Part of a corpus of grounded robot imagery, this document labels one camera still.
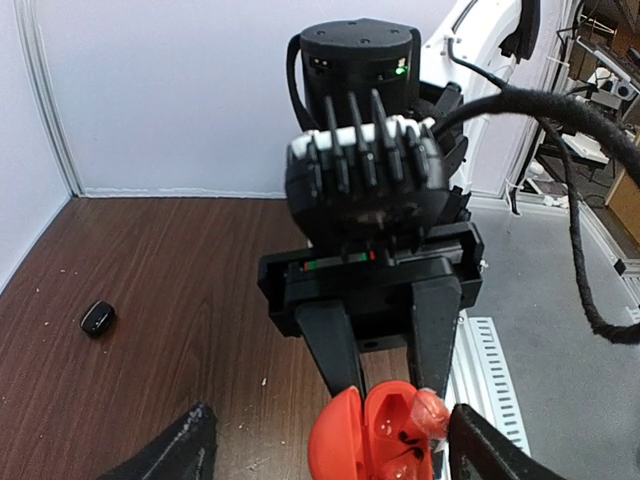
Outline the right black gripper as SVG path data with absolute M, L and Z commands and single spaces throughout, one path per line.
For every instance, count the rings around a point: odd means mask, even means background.
M 483 253 L 476 225 L 462 222 L 433 228 L 417 252 L 391 263 L 365 251 L 347 260 L 315 249 L 267 255 L 257 283 L 279 332 L 304 337 L 332 397 L 350 387 L 366 394 L 358 344 L 393 348 L 410 332 L 411 383 L 444 399 L 458 315 L 476 302 Z

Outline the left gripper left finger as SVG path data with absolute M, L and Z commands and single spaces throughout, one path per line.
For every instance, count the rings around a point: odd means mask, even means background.
M 136 455 L 103 479 L 212 479 L 217 452 L 217 417 L 203 402 L 164 429 Z

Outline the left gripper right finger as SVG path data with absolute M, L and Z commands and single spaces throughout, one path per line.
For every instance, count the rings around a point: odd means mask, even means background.
M 452 479 L 562 480 L 467 404 L 452 410 L 448 444 Z

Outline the orange round case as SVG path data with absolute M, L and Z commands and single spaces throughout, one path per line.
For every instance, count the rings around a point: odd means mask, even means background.
M 432 479 L 432 446 L 410 411 L 420 390 L 387 381 L 362 398 L 350 387 L 322 410 L 308 441 L 314 479 Z

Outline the black earbud charging case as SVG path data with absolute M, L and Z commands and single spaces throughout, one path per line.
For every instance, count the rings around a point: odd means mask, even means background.
M 116 318 L 115 308 L 105 302 L 96 301 L 81 318 L 79 326 L 90 337 L 99 337 L 106 332 Z

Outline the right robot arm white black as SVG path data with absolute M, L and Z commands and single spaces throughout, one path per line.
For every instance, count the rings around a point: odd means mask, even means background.
M 445 119 L 535 49 L 536 1 L 459 1 L 436 32 L 361 18 L 287 47 L 301 128 L 286 152 L 290 215 L 307 248 L 265 256 L 258 285 L 331 395 L 364 392 L 363 353 L 405 347 L 411 383 L 447 389 L 460 313 L 482 285 L 467 207 L 480 126 Z

